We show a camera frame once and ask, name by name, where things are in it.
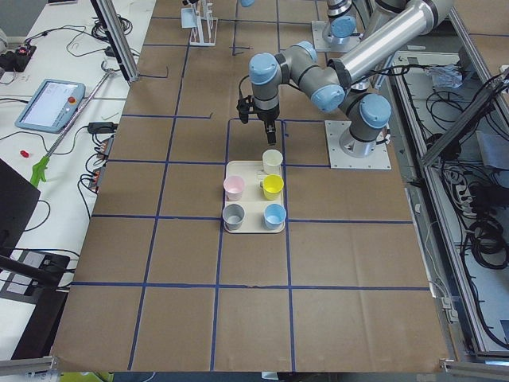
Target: yellow-green object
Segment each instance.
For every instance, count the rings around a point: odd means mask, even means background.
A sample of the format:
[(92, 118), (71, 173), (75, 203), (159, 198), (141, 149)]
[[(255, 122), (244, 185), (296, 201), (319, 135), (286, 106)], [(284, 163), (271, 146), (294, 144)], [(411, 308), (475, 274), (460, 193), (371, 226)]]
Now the yellow-green object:
[(282, 191), (285, 182), (279, 175), (271, 174), (263, 179), (263, 195), (269, 201), (277, 199), (279, 193)]
[(112, 382), (113, 372), (64, 372), (60, 382)]
[(38, 163), (32, 166), (32, 177), (30, 178), (30, 183), (32, 183), (34, 187), (38, 187), (40, 181), (46, 181), (45, 170), (48, 168), (48, 162), (49, 157), (44, 156)]

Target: blue cup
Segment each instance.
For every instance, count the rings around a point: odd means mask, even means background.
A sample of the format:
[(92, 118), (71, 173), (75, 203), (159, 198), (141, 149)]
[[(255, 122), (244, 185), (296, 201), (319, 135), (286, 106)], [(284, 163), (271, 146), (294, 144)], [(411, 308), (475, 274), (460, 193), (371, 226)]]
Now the blue cup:
[(283, 206), (276, 203), (268, 205), (263, 212), (263, 219), (265, 221), (265, 226), (269, 230), (278, 229), (286, 219), (286, 210)]
[(255, 3), (255, 0), (240, 0), (240, 5), (247, 8), (248, 6), (252, 6)]

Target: tray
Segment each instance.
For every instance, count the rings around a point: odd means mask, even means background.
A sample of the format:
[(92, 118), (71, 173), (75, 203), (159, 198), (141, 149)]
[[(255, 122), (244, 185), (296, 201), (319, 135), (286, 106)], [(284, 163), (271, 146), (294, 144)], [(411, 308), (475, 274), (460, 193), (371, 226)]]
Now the tray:
[(267, 176), (263, 171), (262, 161), (232, 161), (226, 166), (226, 177), (238, 175), (242, 177), (246, 183), (242, 198), (239, 201), (229, 201), (226, 196), (224, 205), (237, 204), (242, 205), (246, 213), (244, 222), (239, 229), (229, 231), (226, 226), (224, 229), (230, 233), (278, 233), (285, 229), (285, 223), (278, 229), (268, 229), (263, 222), (263, 211), (267, 205), (277, 203), (283, 205), (283, 193), (274, 201), (268, 201), (263, 196), (263, 189), (260, 182)]

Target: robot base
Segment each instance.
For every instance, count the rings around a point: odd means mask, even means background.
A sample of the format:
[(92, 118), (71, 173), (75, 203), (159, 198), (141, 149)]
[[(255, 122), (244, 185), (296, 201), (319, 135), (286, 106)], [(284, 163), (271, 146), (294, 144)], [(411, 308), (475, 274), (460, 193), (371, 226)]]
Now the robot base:
[(346, 44), (331, 44), (324, 40), (322, 33), (327, 26), (326, 21), (311, 21), (311, 30), (313, 32), (313, 43), (317, 52), (340, 52), (346, 53), (352, 50), (360, 43), (359, 37), (350, 37)]
[(390, 170), (389, 154), (385, 144), (375, 145), (371, 155), (353, 158), (340, 147), (340, 136), (350, 127), (350, 121), (325, 121), (328, 157), (331, 169), (347, 170)]

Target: gray cup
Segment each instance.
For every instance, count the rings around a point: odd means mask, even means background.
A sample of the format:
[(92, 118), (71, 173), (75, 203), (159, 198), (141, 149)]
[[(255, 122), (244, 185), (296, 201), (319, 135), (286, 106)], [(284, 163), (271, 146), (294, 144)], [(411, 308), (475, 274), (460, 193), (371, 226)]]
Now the gray cup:
[(228, 231), (239, 229), (246, 213), (242, 205), (227, 205), (223, 210), (224, 226)]

